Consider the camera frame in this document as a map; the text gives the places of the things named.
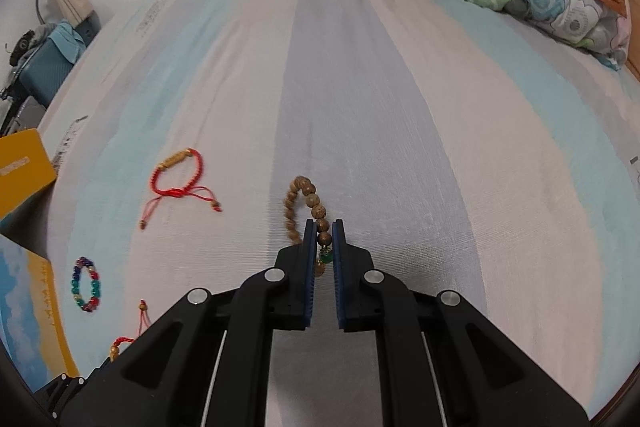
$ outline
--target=wooden bead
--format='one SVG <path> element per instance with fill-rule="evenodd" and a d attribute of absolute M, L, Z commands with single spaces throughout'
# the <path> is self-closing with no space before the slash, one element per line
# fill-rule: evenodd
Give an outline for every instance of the wooden bead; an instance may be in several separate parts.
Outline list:
<path fill-rule="evenodd" d="M 326 232 L 329 230 L 329 221 L 321 217 L 316 221 L 316 227 L 318 227 L 318 232 Z"/>
<path fill-rule="evenodd" d="M 308 196 L 309 194 L 315 194 L 315 193 L 316 193 L 316 186 L 311 182 L 308 182 L 302 187 L 303 196 Z"/>
<path fill-rule="evenodd" d="M 311 183 L 309 181 L 309 178 L 305 178 L 304 176 L 297 176 L 296 179 L 293 180 L 293 182 L 296 184 L 297 188 L 302 188 L 303 182 Z"/>
<path fill-rule="evenodd" d="M 316 260 L 316 265 L 314 266 L 314 276 L 315 277 L 321 277 L 322 274 L 324 273 L 325 270 L 325 266 L 323 263 L 320 263 L 320 260 L 317 259 Z"/>
<path fill-rule="evenodd" d="M 300 239 L 300 234 L 298 233 L 298 230 L 289 230 L 289 232 L 287 232 L 287 235 L 289 236 L 289 239 L 291 240 L 291 242 L 296 245 L 298 243 L 302 243 L 302 240 Z"/>
<path fill-rule="evenodd" d="M 311 215 L 314 219 L 321 219 L 326 216 L 326 208 L 324 208 L 322 204 L 316 204 L 316 206 L 311 209 Z"/>
<path fill-rule="evenodd" d="M 305 203 L 309 208 L 313 208 L 316 204 L 320 203 L 320 197 L 317 194 L 309 194 L 305 198 Z"/>
<path fill-rule="evenodd" d="M 321 247 L 328 247 L 331 241 L 331 234 L 329 232 L 320 232 L 318 234 L 318 245 Z"/>

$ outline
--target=bed sheet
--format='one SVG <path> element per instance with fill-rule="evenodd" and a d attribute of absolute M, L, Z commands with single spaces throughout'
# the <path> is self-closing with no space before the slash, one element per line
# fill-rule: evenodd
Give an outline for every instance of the bed sheet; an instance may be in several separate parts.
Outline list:
<path fill-rule="evenodd" d="M 462 292 L 593 416 L 640 360 L 639 105 L 628 71 L 463 0 L 140 1 L 41 126 L 60 172 L 38 234 L 74 362 L 132 335 L 140 299 L 153 319 L 271 266 L 304 174 L 377 267 Z M 165 200 L 139 230 L 151 171 L 185 147 L 223 212 Z M 81 255 L 94 314 L 67 287 Z M 374 336 L 337 330 L 333 291 L 328 273 L 310 330 L 274 336 L 270 426 L 382 424 Z"/>

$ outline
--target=gold bead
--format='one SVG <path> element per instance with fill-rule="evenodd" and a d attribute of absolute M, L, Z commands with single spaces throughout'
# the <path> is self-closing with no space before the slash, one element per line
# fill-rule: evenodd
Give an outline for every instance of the gold bead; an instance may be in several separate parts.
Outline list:
<path fill-rule="evenodd" d="M 309 178 L 305 178 L 304 176 L 297 176 L 295 180 L 293 180 L 293 182 L 296 184 L 297 188 L 302 188 L 302 183 L 304 181 L 309 182 Z"/>
<path fill-rule="evenodd" d="M 302 240 L 300 239 L 300 234 L 298 233 L 298 230 L 289 230 L 287 232 L 287 235 L 289 236 L 289 239 L 291 240 L 291 242 L 294 245 L 297 245 L 298 243 L 302 243 Z"/>
<path fill-rule="evenodd" d="M 318 232 L 326 232 L 329 230 L 329 221 L 321 217 L 316 221 L 316 227 L 318 228 Z"/>
<path fill-rule="evenodd" d="M 305 198 L 305 203 L 309 208 L 313 208 L 316 204 L 320 203 L 320 197 L 317 194 L 309 194 Z"/>
<path fill-rule="evenodd" d="M 321 247 L 328 247 L 331 244 L 331 234 L 329 232 L 320 232 L 318 234 L 318 245 Z"/>
<path fill-rule="evenodd" d="M 324 264 L 320 263 L 319 259 L 316 259 L 316 265 L 314 266 L 314 276 L 315 277 L 322 277 L 322 274 L 324 273 Z"/>
<path fill-rule="evenodd" d="M 118 346 L 111 346 L 111 349 L 109 350 L 109 358 L 111 362 L 115 362 L 119 354 L 120 350 L 118 349 Z"/>
<path fill-rule="evenodd" d="M 302 187 L 303 196 L 308 196 L 309 194 L 315 194 L 315 193 L 316 193 L 316 186 L 312 182 L 308 182 L 308 184 L 305 184 L 305 186 Z"/>
<path fill-rule="evenodd" d="M 314 219 L 321 219 L 326 216 L 326 208 L 324 208 L 322 204 L 316 204 L 316 206 L 311 209 L 311 215 Z"/>

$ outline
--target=black object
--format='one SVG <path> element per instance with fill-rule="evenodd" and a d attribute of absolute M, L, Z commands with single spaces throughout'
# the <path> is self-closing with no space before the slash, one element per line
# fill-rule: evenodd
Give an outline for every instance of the black object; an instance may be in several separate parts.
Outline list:
<path fill-rule="evenodd" d="M 385 427 L 589 425 L 580 404 L 458 293 L 412 292 L 348 245 L 341 221 L 332 235 L 338 323 L 376 332 Z"/>
<path fill-rule="evenodd" d="M 338 321 L 374 330 L 385 427 L 585 427 L 580 405 L 458 293 L 412 292 L 334 223 Z M 238 289 L 194 289 L 115 362 L 34 394 L 62 427 L 263 427 L 273 330 L 310 323 L 316 226 Z"/>
<path fill-rule="evenodd" d="M 274 268 L 218 295 L 190 291 L 86 382 L 59 377 L 34 396 L 63 427 L 199 427 L 203 413 L 207 427 L 264 425 L 273 330 L 309 324 L 315 238 L 307 221 Z"/>
<path fill-rule="evenodd" d="M 15 44 L 14 50 L 11 52 L 9 57 L 9 65 L 12 67 L 16 67 L 18 65 L 18 60 L 27 52 L 29 49 L 29 42 L 33 39 L 35 32 L 33 30 L 29 30 L 23 36 L 20 37 L 18 42 Z"/>
<path fill-rule="evenodd" d="M 89 44 L 91 44 L 100 30 L 100 20 L 96 12 L 91 12 L 74 30 L 82 37 L 84 45 L 89 47 Z"/>

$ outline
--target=yellow box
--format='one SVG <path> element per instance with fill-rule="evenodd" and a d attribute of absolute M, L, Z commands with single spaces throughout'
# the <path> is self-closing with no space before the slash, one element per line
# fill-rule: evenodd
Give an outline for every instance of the yellow box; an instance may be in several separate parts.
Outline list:
<path fill-rule="evenodd" d="M 0 221 L 55 179 L 37 130 L 0 138 Z"/>

